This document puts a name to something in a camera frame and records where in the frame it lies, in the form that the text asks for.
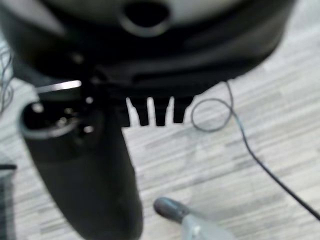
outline black plastic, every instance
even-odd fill
[[[65,126],[28,105],[20,131],[48,191],[86,240],[136,240],[143,227],[135,171],[116,114],[107,105]],[[84,127],[94,131],[85,133]]]

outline hole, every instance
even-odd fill
[[[124,8],[124,14],[135,25],[152,28],[168,19],[169,10],[158,2],[133,2]]]

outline wire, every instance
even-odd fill
[[[228,93],[229,93],[229,97],[230,97],[230,107],[233,109],[234,108],[234,97],[232,95],[232,91],[231,91],[231,87],[230,87],[230,84],[229,82],[225,81],[224,82],[227,89],[228,89]],[[205,132],[205,133],[214,133],[214,132],[217,132],[217,131],[220,131],[222,129],[225,128],[225,126],[229,123],[231,117],[232,117],[232,112],[229,111],[229,115],[227,116],[226,120],[224,121],[224,123],[220,126],[220,127],[216,127],[216,128],[211,128],[211,129],[205,129],[205,128],[202,128],[200,126],[198,126],[195,122],[195,110],[197,109],[199,103],[194,106],[194,108],[192,109],[192,112],[191,112],[191,122],[192,122],[192,125],[199,131],[201,132]]]
[[[9,55],[7,62],[5,63],[4,56]],[[14,89],[11,87],[10,83],[12,81],[12,77],[5,81],[6,72],[9,69],[12,62],[12,54],[9,49],[6,49],[4,52],[0,54],[0,62],[1,62],[1,75],[0,75],[0,117],[3,115],[4,111],[9,107],[14,98]]]
[[[205,100],[202,100],[200,102],[198,102],[192,109],[192,112],[191,112],[191,122],[192,122],[192,125],[199,131],[202,131],[202,132],[206,132],[206,133],[211,133],[211,132],[215,132],[217,130],[220,130],[222,129],[223,127],[225,127],[227,125],[227,123],[229,122],[230,118],[228,117],[227,121],[225,122],[225,124],[219,128],[214,128],[214,129],[211,129],[211,130],[206,130],[206,129],[203,129],[201,127],[199,127],[198,125],[195,124],[195,121],[194,121],[194,114],[195,114],[195,110],[203,103],[206,103],[206,102],[219,102],[223,105],[225,105],[228,109],[229,109],[229,115],[233,116],[240,131],[241,131],[241,134],[242,134],[242,138],[243,138],[243,142],[245,144],[245,147],[247,149],[247,151],[249,152],[249,154],[252,156],[252,158],[256,161],[256,163],[258,165],[261,166],[261,168],[280,186],[283,188],[283,190],[285,192],[287,192],[292,198],[294,198],[304,209],[306,209],[311,215],[313,215],[316,219],[318,219],[318,221],[320,221],[320,214],[315,211],[309,204],[307,204],[306,202],[304,202],[299,196],[297,196],[297,194],[295,194],[291,189],[289,189],[284,183],[282,183],[277,176],[275,176],[264,164],[263,162],[256,156],[256,154],[253,152],[253,150],[251,149],[249,143],[248,143],[248,140],[247,140],[247,136],[246,136],[246,133],[245,133],[245,128],[239,118],[239,116],[237,115],[237,113],[235,112],[234,110],[234,97],[233,97],[233,94],[232,94],[232,90],[230,88],[230,85],[228,82],[226,82],[226,85],[228,86],[228,90],[229,90],[229,95],[230,95],[230,101],[231,101],[231,105],[229,105],[228,103],[226,103],[225,101],[221,100],[221,99],[218,99],[218,98],[209,98],[209,99],[205,99]]]

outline laminate floor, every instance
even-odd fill
[[[261,66],[231,80],[235,110],[255,153],[291,189],[320,211],[320,1],[300,0],[277,51]],[[14,237],[17,240],[78,240],[47,193],[16,121],[34,100],[30,85],[13,82],[15,98],[0,120],[0,162],[19,169],[12,176]],[[224,84],[197,97],[228,101]],[[184,125],[124,129],[144,208],[142,240],[178,240],[180,226],[157,216],[153,201],[167,196],[205,213],[240,240],[316,240],[320,224],[291,199],[247,153],[232,120],[225,129],[203,133]],[[226,110],[204,104],[196,114],[216,127]]]

